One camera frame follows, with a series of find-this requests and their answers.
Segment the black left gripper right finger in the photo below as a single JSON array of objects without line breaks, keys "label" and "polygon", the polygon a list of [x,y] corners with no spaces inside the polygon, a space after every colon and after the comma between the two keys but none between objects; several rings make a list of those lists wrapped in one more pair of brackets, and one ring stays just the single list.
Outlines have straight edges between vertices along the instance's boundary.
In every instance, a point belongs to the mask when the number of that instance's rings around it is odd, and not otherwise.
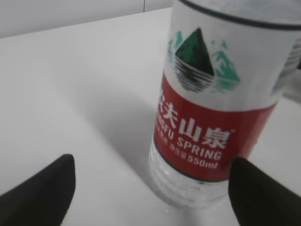
[{"label": "black left gripper right finger", "polygon": [[299,226],[301,198],[245,158],[235,158],[229,197],[241,226]]}]

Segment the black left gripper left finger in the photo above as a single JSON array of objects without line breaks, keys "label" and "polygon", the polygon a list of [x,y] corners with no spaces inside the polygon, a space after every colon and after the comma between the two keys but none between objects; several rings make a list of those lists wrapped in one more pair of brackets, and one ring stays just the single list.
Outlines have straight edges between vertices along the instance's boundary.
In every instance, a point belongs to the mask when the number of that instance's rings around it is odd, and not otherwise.
[{"label": "black left gripper left finger", "polygon": [[63,154],[0,196],[2,226],[59,226],[76,188],[74,157]]}]

